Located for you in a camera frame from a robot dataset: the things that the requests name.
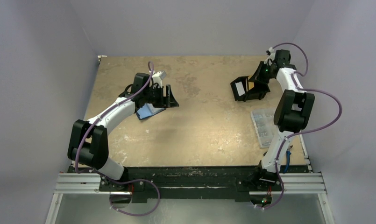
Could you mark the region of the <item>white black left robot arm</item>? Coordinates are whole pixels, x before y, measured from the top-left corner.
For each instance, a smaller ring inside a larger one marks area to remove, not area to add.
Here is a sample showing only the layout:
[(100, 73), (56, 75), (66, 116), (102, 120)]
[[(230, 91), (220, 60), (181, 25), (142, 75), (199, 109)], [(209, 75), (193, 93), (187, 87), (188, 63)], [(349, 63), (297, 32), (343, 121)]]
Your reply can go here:
[(138, 113), (145, 105), (154, 108), (179, 106), (172, 95), (171, 86), (162, 83), (165, 76), (165, 71), (153, 75), (136, 73), (133, 83), (108, 108), (87, 121), (75, 121), (67, 157), (111, 178), (111, 185), (116, 190), (125, 190), (129, 185), (127, 168), (110, 158), (108, 135), (124, 119)]

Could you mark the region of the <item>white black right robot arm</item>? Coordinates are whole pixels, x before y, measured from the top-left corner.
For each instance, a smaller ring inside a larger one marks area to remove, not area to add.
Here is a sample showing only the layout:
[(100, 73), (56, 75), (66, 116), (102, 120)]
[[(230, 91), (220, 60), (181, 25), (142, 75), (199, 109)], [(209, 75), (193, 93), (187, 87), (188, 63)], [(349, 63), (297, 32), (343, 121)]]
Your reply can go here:
[(273, 115), (277, 132), (270, 147), (262, 158), (249, 182), (258, 190), (263, 190), (269, 184), (276, 183), (280, 171), (280, 160), (286, 154), (294, 135), (304, 130), (308, 124), (315, 97), (303, 89), (295, 65), (291, 64), (288, 50), (267, 50), (267, 59), (261, 62), (254, 73), (256, 81), (276, 79), (283, 94)]

